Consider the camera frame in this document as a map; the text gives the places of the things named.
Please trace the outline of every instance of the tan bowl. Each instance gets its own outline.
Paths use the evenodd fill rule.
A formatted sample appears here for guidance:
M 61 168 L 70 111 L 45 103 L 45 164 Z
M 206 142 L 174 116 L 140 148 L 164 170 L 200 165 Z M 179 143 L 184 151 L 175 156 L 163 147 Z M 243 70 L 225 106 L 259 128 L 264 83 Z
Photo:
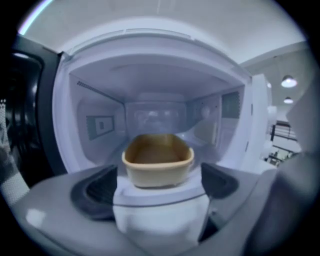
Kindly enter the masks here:
M 130 180 L 142 188 L 183 182 L 194 158 L 193 149 L 173 134 L 139 135 L 122 153 Z

